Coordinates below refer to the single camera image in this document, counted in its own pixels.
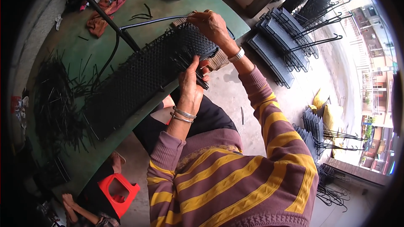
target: black pants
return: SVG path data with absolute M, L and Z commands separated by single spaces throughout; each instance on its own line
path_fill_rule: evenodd
M 93 177 L 84 187 L 83 191 L 77 198 L 77 203 L 95 215 L 101 211 L 110 217 L 115 218 L 120 224 L 119 217 L 114 208 L 105 196 L 104 192 L 98 186 L 99 181 L 102 181 L 112 174 L 114 174 L 114 169 L 107 160 L 101 165 L 101 167 L 99 167 L 97 172 L 95 172 Z
M 171 93 L 171 98 L 177 105 L 180 98 L 179 88 L 176 88 Z M 160 103 L 151 113 L 154 113 L 163 107 L 163 103 Z M 165 131 L 166 128 L 167 125 L 152 118 L 149 114 L 134 128 L 133 132 L 148 154 L 151 155 L 160 132 Z M 199 111 L 196 114 L 196 119 L 194 119 L 194 123 L 192 123 L 191 128 L 189 129 L 187 138 L 221 128 L 229 128 L 237 131 L 235 124 L 225 111 L 212 103 L 212 101 L 204 95 Z

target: red cloth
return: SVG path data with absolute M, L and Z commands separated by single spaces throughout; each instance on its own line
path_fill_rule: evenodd
M 126 0 L 115 0 L 112 3 L 109 3 L 109 0 L 100 0 L 98 5 L 107 15 L 111 15 L 116 12 L 125 1 Z M 108 23 L 98 14 L 97 11 L 94 11 L 87 21 L 88 30 L 98 38 L 104 33 L 107 25 Z

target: bracelet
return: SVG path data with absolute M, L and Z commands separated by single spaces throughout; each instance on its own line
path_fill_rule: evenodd
M 187 112 L 183 112 L 182 110 L 177 109 L 177 107 L 176 107 L 175 105 L 173 106 L 173 110 L 174 110 L 176 113 L 178 113 L 178 114 L 180 114 L 180 115 L 183 115 L 184 117 L 187 117 L 187 118 L 189 118 L 189 119 L 196 119 L 196 116 L 194 116 L 194 115 L 192 115 L 192 114 L 189 114 L 189 113 L 187 113 Z
M 191 123 L 191 124 L 194 122 L 193 120 L 191 121 L 191 120 L 186 120 L 186 119 L 179 118 L 176 115 L 174 115 L 173 112 L 170 112 L 170 115 L 173 116 L 173 119 L 178 119 L 178 120 L 181 120 L 181 121 L 184 121 L 184 122 L 187 122 L 187 123 Z

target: striped sweater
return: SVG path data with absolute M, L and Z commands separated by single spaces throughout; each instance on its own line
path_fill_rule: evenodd
M 152 226 L 309 226 L 318 184 L 310 152 L 260 71 L 239 78 L 267 157 L 235 153 L 241 140 L 232 129 L 186 141 L 162 132 L 148 168 Z M 194 152 L 184 156 L 190 142 Z

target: sandal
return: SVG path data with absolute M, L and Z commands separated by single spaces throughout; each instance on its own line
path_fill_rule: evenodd
M 114 153 L 118 154 L 119 158 L 121 159 L 121 165 L 126 163 L 126 159 L 122 155 L 120 155 L 117 151 L 114 151 Z

